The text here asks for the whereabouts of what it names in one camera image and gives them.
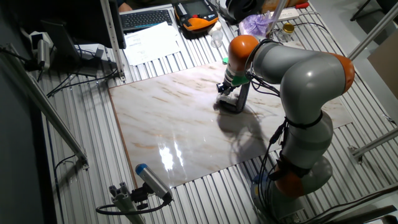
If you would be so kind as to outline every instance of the paper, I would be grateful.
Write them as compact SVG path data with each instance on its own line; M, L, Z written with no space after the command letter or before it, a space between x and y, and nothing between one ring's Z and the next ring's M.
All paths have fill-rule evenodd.
M139 65L179 52L176 36L177 31L166 22L126 35L124 53L129 65Z

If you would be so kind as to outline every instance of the black stand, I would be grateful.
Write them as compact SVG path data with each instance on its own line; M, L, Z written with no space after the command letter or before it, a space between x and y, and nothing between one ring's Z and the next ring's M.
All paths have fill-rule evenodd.
M370 15L370 14L372 14L372 13L375 13L375 12L378 12L378 11L382 11L382 9L376 9L375 11L371 11L371 12L368 12L368 13L365 13L365 14L363 14L363 15L358 16L359 13L362 12L362 10L369 4L370 1L371 1L371 0L367 0L367 1L365 2L365 4L363 4L363 5L359 8L359 10L354 14L354 16L350 19L350 21L355 21L355 20L357 20L357 19L359 19L359 18L362 18L362 17L364 17L364 16Z
M238 114L242 112L244 109L244 105L246 105L246 101L248 99L249 89L250 89L250 82L242 85L241 92L239 93L236 105L220 100L220 106L222 106L224 109L232 113Z
M42 20L42 24L57 47L55 56L51 61L51 70L63 73L81 73L96 77L102 62L103 50L97 50L92 55L92 58L82 57L85 54L76 50L75 44L65 27L66 23L56 20ZM115 62L105 62L110 63L111 68L116 68Z

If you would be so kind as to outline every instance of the monitor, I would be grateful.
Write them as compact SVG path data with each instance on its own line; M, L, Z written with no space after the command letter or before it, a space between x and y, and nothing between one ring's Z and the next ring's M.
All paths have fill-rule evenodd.
M46 32L56 52L50 69L64 73L96 76L102 55L83 58L75 44L102 44L111 48L108 27L100 0L9 0L9 7L19 26L26 32ZM126 48L118 4L109 0L116 38L120 49ZM109 62L109 67L116 67Z
M112 47L100 0L9 0L9 7L26 32L47 32L42 20L65 23L67 32L79 44ZM119 48L125 49L116 0L109 0Z

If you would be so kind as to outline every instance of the purple bag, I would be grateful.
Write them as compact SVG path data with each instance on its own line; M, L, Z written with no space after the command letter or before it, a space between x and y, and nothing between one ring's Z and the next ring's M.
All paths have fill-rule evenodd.
M266 37L268 24L271 22L272 19L269 11L266 14L251 15L247 16L239 23L239 30L242 35L258 35Z

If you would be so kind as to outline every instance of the marble tile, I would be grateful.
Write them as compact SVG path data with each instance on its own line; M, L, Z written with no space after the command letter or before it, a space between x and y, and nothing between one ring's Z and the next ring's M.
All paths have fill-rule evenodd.
M225 67L216 62L109 89L133 169L146 163L175 187L265 153L284 121L280 99L251 89L241 114L217 109ZM352 122L339 99L323 109L334 128Z

